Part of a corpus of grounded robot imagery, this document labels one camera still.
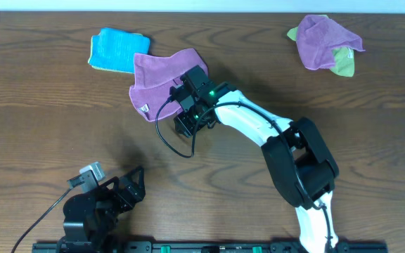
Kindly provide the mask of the purple cloth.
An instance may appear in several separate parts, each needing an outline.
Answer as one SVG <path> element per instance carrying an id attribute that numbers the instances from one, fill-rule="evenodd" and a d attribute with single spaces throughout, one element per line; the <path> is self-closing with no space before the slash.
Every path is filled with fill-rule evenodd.
<path id="1" fill-rule="evenodd" d="M 208 72 L 205 62 L 193 48 L 180 50 L 168 57 L 135 53 L 134 85 L 129 87 L 134 109 L 148 122 L 181 112 L 177 102 L 164 103 L 169 98 L 170 88 L 181 85 L 180 77 L 196 65 Z"/>
<path id="2" fill-rule="evenodd" d="M 297 50 L 309 70 L 335 66 L 333 50 L 351 48 L 363 52 L 362 38 L 324 15 L 306 15 L 297 27 Z"/>

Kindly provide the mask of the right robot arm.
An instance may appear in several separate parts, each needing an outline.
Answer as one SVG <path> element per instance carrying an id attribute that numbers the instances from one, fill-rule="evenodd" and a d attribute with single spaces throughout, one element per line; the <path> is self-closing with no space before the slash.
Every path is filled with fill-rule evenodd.
<path id="1" fill-rule="evenodd" d="M 196 65 L 170 88 L 169 101 L 182 111 L 174 118 L 179 134 L 195 138 L 203 127 L 224 124 L 257 144 L 273 184 L 295 208 L 300 243 L 307 252 L 332 252 L 338 243 L 330 209 L 338 166 L 316 125 L 274 115 L 247 99 L 234 85 L 215 84 Z"/>

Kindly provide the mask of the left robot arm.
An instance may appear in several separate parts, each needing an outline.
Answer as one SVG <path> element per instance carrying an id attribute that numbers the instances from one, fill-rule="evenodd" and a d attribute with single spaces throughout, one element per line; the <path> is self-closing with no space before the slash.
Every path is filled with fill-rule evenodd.
<path id="1" fill-rule="evenodd" d="M 65 236 L 57 252 L 123 252 L 124 245 L 111 232 L 118 216 L 131 211 L 146 195 L 144 168 L 138 166 L 122 177 L 103 181 L 105 174 L 99 162 L 79 170 L 79 176 L 68 181 L 80 186 L 82 193 L 71 197 L 63 206 Z"/>

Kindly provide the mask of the light green cloth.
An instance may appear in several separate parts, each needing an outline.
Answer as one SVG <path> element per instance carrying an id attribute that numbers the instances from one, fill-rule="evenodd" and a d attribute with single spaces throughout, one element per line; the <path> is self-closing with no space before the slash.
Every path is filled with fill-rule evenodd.
<path id="1" fill-rule="evenodd" d="M 287 37 L 296 43 L 297 27 L 290 29 Z M 333 50 L 335 66 L 329 68 L 336 75 L 343 77 L 352 77 L 355 71 L 354 65 L 354 50 L 343 47 Z"/>

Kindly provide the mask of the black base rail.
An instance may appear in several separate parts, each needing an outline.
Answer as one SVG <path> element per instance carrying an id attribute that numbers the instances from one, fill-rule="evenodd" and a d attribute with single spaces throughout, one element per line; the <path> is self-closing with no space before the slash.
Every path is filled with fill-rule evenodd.
<path id="1" fill-rule="evenodd" d="M 339 242 L 334 253 L 388 253 L 387 245 L 378 242 Z M 131 241 L 122 249 L 113 252 L 125 253 L 303 253 L 305 249 L 297 241 L 272 243 L 151 243 Z"/>

